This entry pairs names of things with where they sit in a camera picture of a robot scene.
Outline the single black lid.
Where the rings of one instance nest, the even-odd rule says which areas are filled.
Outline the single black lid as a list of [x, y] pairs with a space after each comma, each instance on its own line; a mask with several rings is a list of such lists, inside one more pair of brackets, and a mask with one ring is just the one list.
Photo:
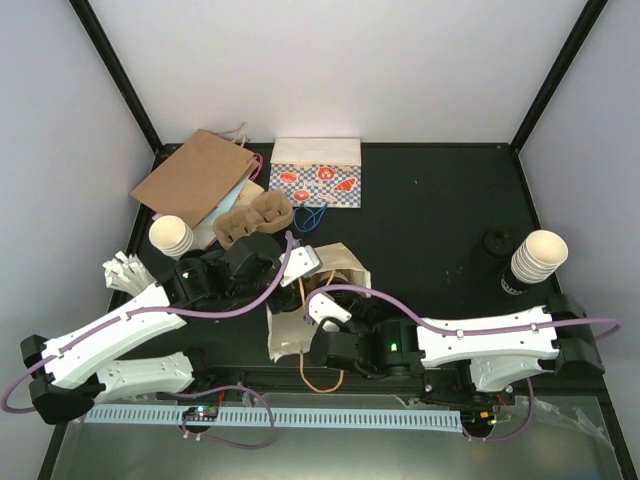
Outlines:
[[351, 284], [351, 275], [348, 270], [331, 270], [323, 272], [318, 281], [319, 287], [331, 285]]

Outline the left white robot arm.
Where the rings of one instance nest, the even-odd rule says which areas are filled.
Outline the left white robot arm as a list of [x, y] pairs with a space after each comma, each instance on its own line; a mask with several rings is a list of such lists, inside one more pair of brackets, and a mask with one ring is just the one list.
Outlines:
[[191, 250], [171, 269], [118, 309], [67, 335], [32, 335], [21, 344], [31, 404], [1, 408], [36, 412], [49, 425], [74, 420], [95, 405], [149, 393], [207, 397], [215, 376], [203, 350], [187, 346], [157, 358], [126, 354], [195, 320], [242, 316], [266, 305], [274, 313], [303, 301], [297, 281], [319, 265], [310, 247], [293, 236], [280, 246], [269, 234], [253, 233], [228, 250]]

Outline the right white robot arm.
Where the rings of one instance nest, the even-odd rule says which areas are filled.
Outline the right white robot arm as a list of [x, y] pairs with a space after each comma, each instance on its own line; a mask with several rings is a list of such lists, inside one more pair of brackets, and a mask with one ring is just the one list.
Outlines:
[[505, 315], [436, 320], [393, 318], [380, 299], [318, 293], [307, 317], [316, 325], [313, 364], [371, 380], [404, 380], [442, 370], [449, 392], [467, 402], [541, 373], [599, 377], [605, 369], [584, 312], [566, 295]]

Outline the cream paper bag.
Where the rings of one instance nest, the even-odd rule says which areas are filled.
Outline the cream paper bag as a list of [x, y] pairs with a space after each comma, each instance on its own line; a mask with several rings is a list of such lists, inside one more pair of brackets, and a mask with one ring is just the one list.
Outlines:
[[318, 387], [306, 376], [305, 368], [311, 364], [311, 341], [318, 329], [334, 330], [346, 324], [351, 314], [346, 306], [338, 304], [336, 293], [319, 293], [323, 286], [371, 286], [371, 273], [344, 244], [334, 243], [313, 248], [297, 246], [292, 249], [283, 278], [282, 287], [291, 287], [294, 307], [290, 312], [267, 312], [268, 352], [272, 361], [295, 355], [298, 374], [311, 391], [329, 394], [338, 390], [344, 381], [340, 371], [332, 387]]

